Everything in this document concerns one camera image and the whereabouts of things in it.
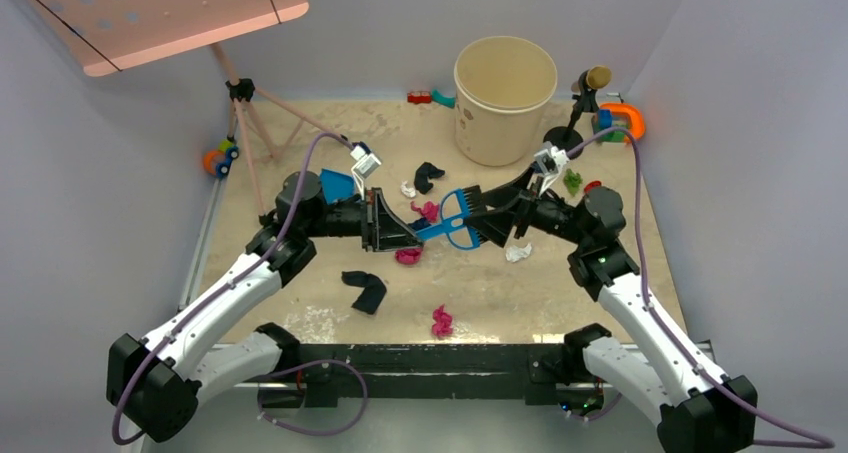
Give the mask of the blue hand brush black bristles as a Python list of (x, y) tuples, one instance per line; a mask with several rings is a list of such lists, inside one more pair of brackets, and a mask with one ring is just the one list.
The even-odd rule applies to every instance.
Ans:
[[(444, 215), (444, 206), (449, 200), (455, 200), (458, 212)], [(418, 230), (416, 236), (422, 242), (427, 242), (437, 237), (444, 237), (454, 248), (462, 251), (471, 251), (479, 248), (486, 239), (473, 227), (467, 226), (465, 220), (474, 213), (486, 210), (482, 190), (479, 185), (461, 188), (448, 193), (440, 203), (438, 221), (431, 226)], [(463, 244), (454, 239), (455, 233), (465, 233), (468, 241)]]

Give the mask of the blue plastic dustpan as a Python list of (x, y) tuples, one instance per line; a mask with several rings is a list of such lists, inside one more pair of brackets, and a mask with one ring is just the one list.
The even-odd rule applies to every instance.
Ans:
[(357, 198), (353, 178), (341, 172), (322, 169), (319, 174), (324, 200), (328, 205)]

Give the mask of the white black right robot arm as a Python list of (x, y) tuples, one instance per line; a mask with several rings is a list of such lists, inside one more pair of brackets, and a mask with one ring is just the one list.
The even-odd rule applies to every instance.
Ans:
[(571, 206), (543, 192), (527, 169), (489, 191), (466, 188), (462, 197), (464, 226), (497, 246), (528, 228), (574, 244), (567, 261), (575, 283), (638, 347), (632, 355), (598, 324), (569, 333), (560, 366), (567, 379), (606, 380), (649, 419), (666, 452), (738, 452), (753, 444), (756, 419), (748, 408), (757, 403), (756, 389), (706, 356), (650, 291), (644, 268), (619, 240), (626, 221), (616, 191), (595, 186)]

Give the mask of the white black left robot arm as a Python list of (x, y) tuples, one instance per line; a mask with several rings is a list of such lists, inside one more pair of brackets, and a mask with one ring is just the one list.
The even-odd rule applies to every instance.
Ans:
[(284, 382), (314, 367), (285, 328), (266, 323), (246, 339), (217, 342), (255, 306), (289, 285), (316, 257), (317, 238), (360, 239), (367, 252), (394, 252), (423, 242), (385, 202), (379, 188), (327, 199), (321, 176), (290, 175), (276, 206), (227, 272), (184, 310), (141, 338), (124, 334), (108, 352), (107, 400), (113, 441), (173, 438), (198, 408), (248, 379)]

